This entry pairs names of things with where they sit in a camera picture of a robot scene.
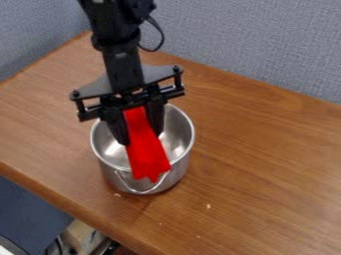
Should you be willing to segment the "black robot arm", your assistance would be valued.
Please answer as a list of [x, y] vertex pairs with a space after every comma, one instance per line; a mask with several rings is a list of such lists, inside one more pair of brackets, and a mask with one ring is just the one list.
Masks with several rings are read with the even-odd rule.
[[94, 48], [102, 53], [106, 73], [74, 90], [70, 100], [82, 122], [100, 119], [122, 145], [132, 143], [125, 111], [142, 107], [156, 134], [165, 130], [166, 104], [184, 95], [182, 67], [142, 63], [144, 23], [154, 24], [154, 0], [78, 0], [89, 17]]

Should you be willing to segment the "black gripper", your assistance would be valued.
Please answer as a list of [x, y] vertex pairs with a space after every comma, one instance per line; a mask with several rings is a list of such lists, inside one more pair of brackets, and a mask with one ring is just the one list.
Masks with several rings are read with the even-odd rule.
[[78, 109], [81, 122], [101, 118], [122, 145], [130, 144], [125, 110], [148, 109], [156, 135], [165, 131], [165, 105], [184, 95], [180, 65], [142, 63], [137, 46], [97, 46], [104, 54], [105, 74], [90, 84], [74, 90], [70, 100]]

